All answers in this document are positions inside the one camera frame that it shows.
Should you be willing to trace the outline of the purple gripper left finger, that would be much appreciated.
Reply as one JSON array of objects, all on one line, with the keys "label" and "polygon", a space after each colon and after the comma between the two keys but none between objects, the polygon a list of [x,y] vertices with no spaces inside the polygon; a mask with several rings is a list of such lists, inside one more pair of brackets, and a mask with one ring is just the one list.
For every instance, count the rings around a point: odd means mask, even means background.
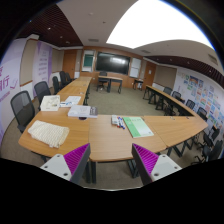
[{"label": "purple gripper left finger", "polygon": [[90,144],[80,146],[69,153],[56,154],[41,169],[72,183],[79,184],[90,156]]}]

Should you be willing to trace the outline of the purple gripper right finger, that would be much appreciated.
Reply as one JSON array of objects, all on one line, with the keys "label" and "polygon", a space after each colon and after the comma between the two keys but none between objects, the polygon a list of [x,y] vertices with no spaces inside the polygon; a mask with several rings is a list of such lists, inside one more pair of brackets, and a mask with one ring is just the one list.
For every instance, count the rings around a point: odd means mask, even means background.
[{"label": "purple gripper right finger", "polygon": [[157,155],[137,144],[132,144],[132,155],[143,185],[181,170],[181,167],[166,154]]}]

